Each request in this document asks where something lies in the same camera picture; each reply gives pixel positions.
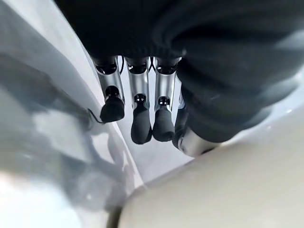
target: robotic finger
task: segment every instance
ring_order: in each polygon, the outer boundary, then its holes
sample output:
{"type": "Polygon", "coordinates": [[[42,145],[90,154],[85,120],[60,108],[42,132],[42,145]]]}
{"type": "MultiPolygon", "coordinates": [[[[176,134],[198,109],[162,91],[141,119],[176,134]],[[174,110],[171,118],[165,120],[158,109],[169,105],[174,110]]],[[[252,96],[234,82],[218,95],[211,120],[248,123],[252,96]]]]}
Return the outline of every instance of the robotic finger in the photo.
{"type": "Polygon", "coordinates": [[[153,136],[160,142],[172,140],[174,126],[171,120],[173,106],[176,67],[179,58],[157,59],[155,85],[155,123],[153,136]]]}
{"type": "Polygon", "coordinates": [[[136,144],[144,144],[152,138],[148,58],[126,58],[133,107],[131,138],[136,144]]]}
{"type": "Polygon", "coordinates": [[[95,61],[95,67],[105,98],[100,118],[105,123],[123,119],[125,99],[117,57],[95,61]]]}

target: white surface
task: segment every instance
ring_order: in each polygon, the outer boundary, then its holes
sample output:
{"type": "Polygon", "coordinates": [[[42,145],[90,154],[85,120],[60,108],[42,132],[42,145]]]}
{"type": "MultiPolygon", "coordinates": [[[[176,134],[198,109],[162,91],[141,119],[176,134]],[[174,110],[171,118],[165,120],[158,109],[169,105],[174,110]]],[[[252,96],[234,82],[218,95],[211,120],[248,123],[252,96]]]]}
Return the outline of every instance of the white surface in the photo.
{"type": "MultiPolygon", "coordinates": [[[[82,46],[50,0],[0,0],[0,69],[1,82],[29,72],[49,77],[97,116],[104,103],[82,46]]],[[[83,134],[79,121],[37,104],[26,109],[7,91],[0,88],[0,227],[105,228],[123,196],[143,183],[117,124],[83,134]],[[61,163],[64,155],[85,166],[71,182],[64,174],[75,170],[61,163]]]]}
{"type": "Polygon", "coordinates": [[[304,227],[301,103],[135,193],[119,228],[304,227]]]}

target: black fingertip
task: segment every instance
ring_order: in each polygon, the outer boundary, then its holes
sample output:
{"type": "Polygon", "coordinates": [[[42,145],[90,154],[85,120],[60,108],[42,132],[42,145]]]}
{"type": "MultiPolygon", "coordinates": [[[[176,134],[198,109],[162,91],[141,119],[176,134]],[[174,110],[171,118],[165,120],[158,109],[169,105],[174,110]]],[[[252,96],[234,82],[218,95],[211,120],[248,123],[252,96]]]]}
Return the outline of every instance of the black fingertip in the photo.
{"type": "Polygon", "coordinates": [[[101,109],[100,118],[105,123],[118,121],[124,118],[124,103],[118,97],[110,97],[101,109]]]}
{"type": "Polygon", "coordinates": [[[135,144],[145,144],[152,138],[149,109],[139,103],[133,111],[131,138],[135,144]]]}
{"type": "Polygon", "coordinates": [[[174,126],[171,120],[171,112],[162,106],[155,113],[153,137],[160,142],[168,142],[174,137],[174,126]]]}

